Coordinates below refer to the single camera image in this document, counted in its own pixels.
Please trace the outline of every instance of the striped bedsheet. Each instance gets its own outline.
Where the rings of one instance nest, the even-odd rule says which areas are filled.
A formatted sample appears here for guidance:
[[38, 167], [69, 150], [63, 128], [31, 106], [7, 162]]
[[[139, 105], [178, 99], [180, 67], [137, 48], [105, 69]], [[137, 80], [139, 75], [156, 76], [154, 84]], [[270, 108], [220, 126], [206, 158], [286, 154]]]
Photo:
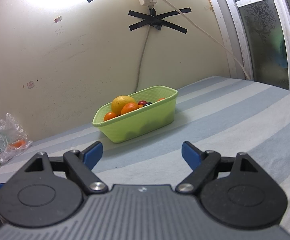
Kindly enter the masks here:
[[285, 190], [289, 206], [281, 225], [290, 233], [290, 91], [239, 79], [210, 77], [178, 90], [175, 121], [120, 144], [86, 124], [35, 142], [0, 168], [6, 182], [37, 151], [60, 156], [99, 140], [104, 154], [93, 172], [112, 184], [177, 185], [191, 169], [181, 157], [190, 141], [223, 156], [248, 152]]

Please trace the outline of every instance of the gray gripper base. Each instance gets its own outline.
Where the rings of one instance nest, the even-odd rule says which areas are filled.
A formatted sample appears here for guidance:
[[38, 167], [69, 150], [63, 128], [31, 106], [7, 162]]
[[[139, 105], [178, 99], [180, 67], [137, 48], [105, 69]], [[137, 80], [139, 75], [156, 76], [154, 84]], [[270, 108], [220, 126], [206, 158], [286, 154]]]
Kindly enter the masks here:
[[290, 240], [279, 226], [257, 231], [228, 228], [201, 210], [195, 197], [169, 185], [115, 185], [92, 195], [63, 223], [41, 229], [4, 225], [0, 240]]

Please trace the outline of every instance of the white cable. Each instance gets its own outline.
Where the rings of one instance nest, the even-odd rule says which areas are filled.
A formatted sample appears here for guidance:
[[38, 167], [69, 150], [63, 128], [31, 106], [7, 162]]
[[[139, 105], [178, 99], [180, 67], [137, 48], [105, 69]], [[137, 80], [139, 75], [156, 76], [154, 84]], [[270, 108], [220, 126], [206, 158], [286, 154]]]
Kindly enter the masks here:
[[251, 80], [250, 76], [247, 74], [244, 66], [239, 62], [239, 60], [234, 56], [234, 54], [232, 52], [230, 52], [226, 47], [224, 47], [223, 44], [221, 44], [218, 40], [216, 40], [215, 38], [213, 38], [210, 34], [208, 34], [206, 31], [204, 31], [201, 27], [199, 27], [198, 25], [196, 25], [194, 22], [192, 22], [191, 19], [189, 19], [184, 13], [182, 13], [177, 7], [175, 7], [174, 5], [172, 5], [170, 2], [168, 2], [167, 0], [163, 0], [165, 3], [167, 3], [170, 7], [172, 7], [174, 10], [176, 10], [179, 14], [181, 14], [186, 20], [188, 20], [195, 28], [199, 29], [201, 32], [203, 32], [207, 37], [209, 37], [210, 39], [212, 39], [212, 41], [216, 42], [217, 44], [221, 45], [229, 54], [231, 54], [233, 56], [233, 58], [237, 61], [237, 63], [240, 65], [240, 67], [242, 68], [242, 70], [244, 71], [246, 77], [248, 80]]
[[141, 54], [140, 60], [139, 60], [138, 72], [137, 72], [137, 80], [136, 80], [136, 86], [135, 86], [134, 93], [136, 93], [137, 92], [137, 89], [138, 89], [139, 78], [140, 78], [140, 69], [141, 69], [142, 62], [143, 62], [143, 57], [144, 57], [144, 52], [145, 52], [145, 48], [146, 48], [148, 36], [149, 36], [150, 27], [151, 27], [150, 25], [148, 25], [148, 27], [147, 27], [145, 42], [144, 42], [143, 49], [142, 49], [142, 54]]

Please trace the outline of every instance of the clear plastic bag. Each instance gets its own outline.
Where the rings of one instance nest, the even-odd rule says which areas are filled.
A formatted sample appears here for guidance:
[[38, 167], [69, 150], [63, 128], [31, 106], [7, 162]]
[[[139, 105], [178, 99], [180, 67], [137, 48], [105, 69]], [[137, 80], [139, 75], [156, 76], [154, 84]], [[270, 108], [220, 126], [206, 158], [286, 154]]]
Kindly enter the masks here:
[[11, 114], [0, 119], [0, 166], [12, 157], [24, 152], [32, 144], [27, 134]]

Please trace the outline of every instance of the wall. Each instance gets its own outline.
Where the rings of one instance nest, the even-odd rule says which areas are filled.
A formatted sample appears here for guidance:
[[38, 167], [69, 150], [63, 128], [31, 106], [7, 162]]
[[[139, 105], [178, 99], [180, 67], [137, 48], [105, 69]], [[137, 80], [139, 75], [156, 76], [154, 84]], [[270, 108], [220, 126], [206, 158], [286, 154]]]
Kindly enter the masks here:
[[[191, 7], [188, 16], [221, 41], [208, 0], [169, 1]], [[162, 1], [155, 9], [172, 10]], [[38, 140], [91, 122], [100, 106], [133, 93], [146, 27], [131, 32], [139, 19], [129, 10], [148, 11], [138, 0], [0, 0], [1, 116], [12, 113]], [[152, 28], [140, 89], [229, 76], [222, 48], [181, 16], [166, 20], [188, 32]]]

